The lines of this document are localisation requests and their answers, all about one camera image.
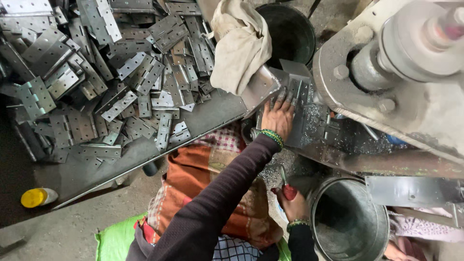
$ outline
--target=pink checkered fabric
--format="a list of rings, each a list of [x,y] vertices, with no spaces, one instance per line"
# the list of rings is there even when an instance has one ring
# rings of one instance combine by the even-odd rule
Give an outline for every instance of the pink checkered fabric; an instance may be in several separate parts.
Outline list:
[[[244,144],[240,134],[240,124],[233,122],[218,130],[214,130],[194,141],[193,144],[201,144],[214,149],[240,153],[242,152],[242,146],[240,145]]]

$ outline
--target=person's right hand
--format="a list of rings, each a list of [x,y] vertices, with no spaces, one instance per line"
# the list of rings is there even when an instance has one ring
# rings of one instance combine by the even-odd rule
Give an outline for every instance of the person's right hand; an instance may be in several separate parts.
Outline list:
[[[272,188],[271,191],[276,194],[279,205],[285,211],[289,222],[295,219],[309,220],[309,206],[299,191],[292,200],[288,200],[280,188]]]
[[[261,129],[268,129],[277,133],[284,142],[287,140],[293,123],[293,112],[295,111],[296,99],[293,93],[287,95],[285,90],[281,91],[277,97],[274,107],[271,109],[271,101],[264,105],[263,121]]]

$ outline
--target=dark sleeve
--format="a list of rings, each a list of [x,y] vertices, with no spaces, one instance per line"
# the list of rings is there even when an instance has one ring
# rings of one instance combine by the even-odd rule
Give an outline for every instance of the dark sleeve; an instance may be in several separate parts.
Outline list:
[[[147,260],[211,260],[218,236],[278,144],[260,134],[198,196],[181,208]]]
[[[294,226],[290,231],[288,245],[292,261],[318,261],[310,226]]]

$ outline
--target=red-handled tool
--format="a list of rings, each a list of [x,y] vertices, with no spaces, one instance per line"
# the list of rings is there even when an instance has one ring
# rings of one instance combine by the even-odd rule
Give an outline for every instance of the red-handled tool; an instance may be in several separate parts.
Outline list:
[[[287,200],[293,200],[296,197],[296,193],[298,192],[298,190],[290,186],[290,184],[288,184],[284,166],[280,165],[279,169],[280,175],[282,176],[282,182],[284,183],[282,185],[282,193],[284,194]]]

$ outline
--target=green bangle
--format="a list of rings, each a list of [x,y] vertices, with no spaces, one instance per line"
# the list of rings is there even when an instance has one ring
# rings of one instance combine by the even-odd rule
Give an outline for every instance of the green bangle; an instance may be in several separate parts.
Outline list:
[[[287,225],[287,232],[290,233],[291,229],[296,225],[311,226],[311,222],[307,219],[295,219]]]
[[[261,131],[261,133],[263,133],[264,135],[270,137],[271,139],[273,139],[275,142],[277,142],[277,144],[279,144],[279,152],[284,148],[284,139],[282,139],[282,137],[280,137],[277,133],[271,131],[271,130],[268,130],[268,129],[264,129]]]

